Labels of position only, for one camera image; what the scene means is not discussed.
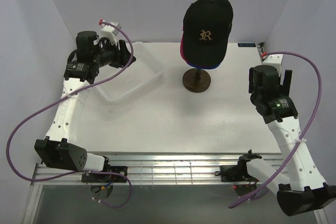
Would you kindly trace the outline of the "magenta baseball cap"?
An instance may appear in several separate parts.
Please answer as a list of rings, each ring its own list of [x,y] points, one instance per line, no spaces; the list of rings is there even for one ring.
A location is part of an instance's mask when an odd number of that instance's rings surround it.
[[[201,66],[221,64],[222,52],[220,43],[213,42],[209,30],[191,31],[184,29],[180,53],[186,62]]]

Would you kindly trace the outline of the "blue baseball cap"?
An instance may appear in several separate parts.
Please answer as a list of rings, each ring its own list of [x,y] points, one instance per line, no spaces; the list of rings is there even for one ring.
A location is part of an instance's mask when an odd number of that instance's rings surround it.
[[[194,67],[196,69],[206,69],[206,70],[212,70],[212,69],[216,69],[217,67],[220,66],[220,64],[217,65],[211,65],[211,66],[201,66],[201,65],[197,65],[195,63],[190,63],[190,62],[186,62],[189,66]]]

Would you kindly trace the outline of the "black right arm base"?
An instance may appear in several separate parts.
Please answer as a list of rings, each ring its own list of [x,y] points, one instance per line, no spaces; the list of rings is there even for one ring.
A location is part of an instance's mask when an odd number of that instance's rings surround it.
[[[241,171],[237,165],[221,165],[214,175],[220,177],[222,182],[246,182],[248,185],[259,182],[258,179]]]

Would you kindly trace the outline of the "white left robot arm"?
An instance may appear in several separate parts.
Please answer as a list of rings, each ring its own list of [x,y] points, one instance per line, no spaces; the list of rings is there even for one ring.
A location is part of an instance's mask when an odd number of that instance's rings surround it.
[[[111,168],[104,157],[78,146],[77,129],[89,89],[98,85],[95,79],[100,68],[125,70],[136,60],[134,48],[124,40],[113,44],[95,31],[79,32],[76,47],[67,60],[61,102],[53,123],[45,137],[36,140],[34,149],[49,168],[93,171],[98,181],[105,182],[111,177]]]

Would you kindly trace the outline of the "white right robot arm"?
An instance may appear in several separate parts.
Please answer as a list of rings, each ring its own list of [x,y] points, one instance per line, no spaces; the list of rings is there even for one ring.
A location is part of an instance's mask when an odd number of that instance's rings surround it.
[[[335,186],[328,185],[318,171],[300,129],[298,112],[289,98],[292,72],[281,80],[270,65],[252,67],[249,71],[250,100],[273,134],[287,174],[268,165],[259,154],[249,152],[237,162],[242,180],[255,178],[272,191],[287,216],[322,209],[335,200]]]

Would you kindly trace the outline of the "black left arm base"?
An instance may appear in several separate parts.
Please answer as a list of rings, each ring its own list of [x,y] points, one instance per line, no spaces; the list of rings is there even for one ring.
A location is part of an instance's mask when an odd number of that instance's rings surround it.
[[[110,173],[117,173],[127,177],[128,167],[127,166],[111,166],[108,165],[103,172],[109,172],[108,174],[84,174],[81,177],[81,182],[83,183],[125,183],[127,180],[123,177],[117,175],[111,175]]]

